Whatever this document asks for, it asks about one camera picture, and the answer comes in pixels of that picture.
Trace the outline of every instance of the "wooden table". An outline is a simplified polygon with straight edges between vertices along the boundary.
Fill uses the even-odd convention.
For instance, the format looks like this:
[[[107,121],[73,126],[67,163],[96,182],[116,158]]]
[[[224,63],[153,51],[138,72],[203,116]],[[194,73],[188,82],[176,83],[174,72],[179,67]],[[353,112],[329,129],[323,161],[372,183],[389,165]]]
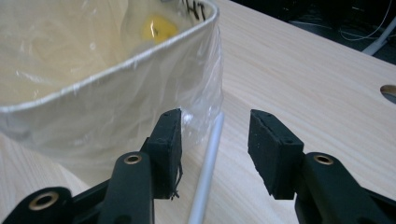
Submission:
[[[205,223],[297,223],[292,201],[275,201],[248,155],[251,108],[281,119],[304,152],[338,158],[359,183],[396,199],[396,66],[284,22],[217,0],[224,55],[223,111]],[[57,164],[0,135],[0,219],[28,194],[87,188]],[[186,223],[205,150],[186,150],[180,199],[156,201],[156,223]]]

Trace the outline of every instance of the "thin metal rod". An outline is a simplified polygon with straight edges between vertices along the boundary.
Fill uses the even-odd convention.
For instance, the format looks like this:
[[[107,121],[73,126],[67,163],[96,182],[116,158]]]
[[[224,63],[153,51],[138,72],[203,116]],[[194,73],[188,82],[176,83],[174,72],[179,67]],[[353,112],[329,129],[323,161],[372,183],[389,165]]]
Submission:
[[[362,52],[368,55],[374,55],[379,49],[381,49],[384,45],[387,44],[387,38],[393,29],[396,27],[396,17],[393,21],[388,25],[387,29],[385,29],[384,33],[374,41],[369,47],[364,49]]]
[[[216,117],[215,125],[212,128],[210,139],[207,144],[204,164],[202,165],[197,190],[195,191],[194,201],[192,203],[189,224],[201,224],[203,222],[213,169],[218,154],[223,122],[224,113],[220,112]]]

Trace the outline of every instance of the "wire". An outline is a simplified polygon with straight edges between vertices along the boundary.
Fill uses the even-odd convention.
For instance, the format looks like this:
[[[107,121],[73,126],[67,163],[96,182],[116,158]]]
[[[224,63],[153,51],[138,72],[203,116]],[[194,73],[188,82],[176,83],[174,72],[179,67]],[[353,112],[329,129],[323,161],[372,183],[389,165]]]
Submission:
[[[311,23],[311,22],[304,22],[304,21],[290,21],[292,23],[296,23],[296,24],[301,24],[301,25],[311,25],[311,26],[318,26],[321,28],[326,28],[326,29],[332,29],[332,27],[330,26],[325,26],[325,25],[320,25],[320,24],[315,24],[315,23]]]
[[[370,38],[373,34],[375,34],[381,28],[382,24],[384,24],[385,19],[387,18],[389,10],[390,10],[390,5],[392,5],[392,0],[389,1],[389,6],[388,6],[388,9],[387,9],[387,12],[385,13],[384,19],[381,21],[381,24],[379,24],[379,26],[372,33],[370,33],[369,35],[367,35],[367,36],[353,35],[353,34],[350,34],[350,33],[342,31],[341,27],[340,27],[339,32],[340,32],[341,37],[343,37],[345,40],[349,40],[349,41],[358,41],[358,40],[363,40],[363,39]],[[347,38],[347,37],[344,36],[344,34],[357,36],[358,38],[356,38],[356,39]]]

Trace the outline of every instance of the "plastic bag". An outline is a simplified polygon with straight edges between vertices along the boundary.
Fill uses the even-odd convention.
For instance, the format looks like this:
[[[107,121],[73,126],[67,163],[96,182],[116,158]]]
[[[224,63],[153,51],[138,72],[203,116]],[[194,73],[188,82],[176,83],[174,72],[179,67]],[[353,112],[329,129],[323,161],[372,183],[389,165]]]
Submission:
[[[205,1],[150,1],[166,5],[161,10],[148,7],[148,12],[152,10],[154,15],[174,23],[178,34],[160,43],[142,37],[142,41],[129,43],[128,48],[122,39],[127,33],[122,26],[129,18],[123,7],[128,4],[125,1],[41,0],[25,1],[24,7],[14,0],[0,3],[2,38],[9,33],[5,32],[7,28],[16,30],[7,40],[13,44],[5,45],[0,40],[0,67],[6,68],[0,70],[0,95],[6,96],[0,101],[0,131],[54,159],[91,185],[110,176],[118,156],[140,149],[164,111],[182,109],[184,148],[202,143],[222,101],[219,11]],[[49,13],[35,6],[43,3]],[[73,4],[81,11],[75,11]],[[27,42],[16,37],[18,32],[34,29],[23,26],[28,19],[3,21],[9,16],[6,12],[20,16],[30,11],[34,18],[44,17],[37,23],[48,25],[47,35],[37,34],[37,38],[42,40],[38,46],[50,52],[45,57],[49,63],[36,57],[43,52],[40,48],[26,48],[23,43]],[[56,16],[67,18],[67,25],[55,22]],[[75,34],[73,29],[87,32]],[[117,38],[108,32],[115,32]],[[51,43],[51,35],[61,40]],[[72,49],[81,53],[70,57],[67,51]],[[94,57],[87,56],[91,51]],[[74,67],[62,64],[70,62]],[[62,66],[66,67],[64,71],[59,69]],[[78,74],[77,78],[70,78],[73,75],[67,72]],[[21,88],[4,86],[7,78],[16,78]],[[34,100],[18,102],[31,92]]]

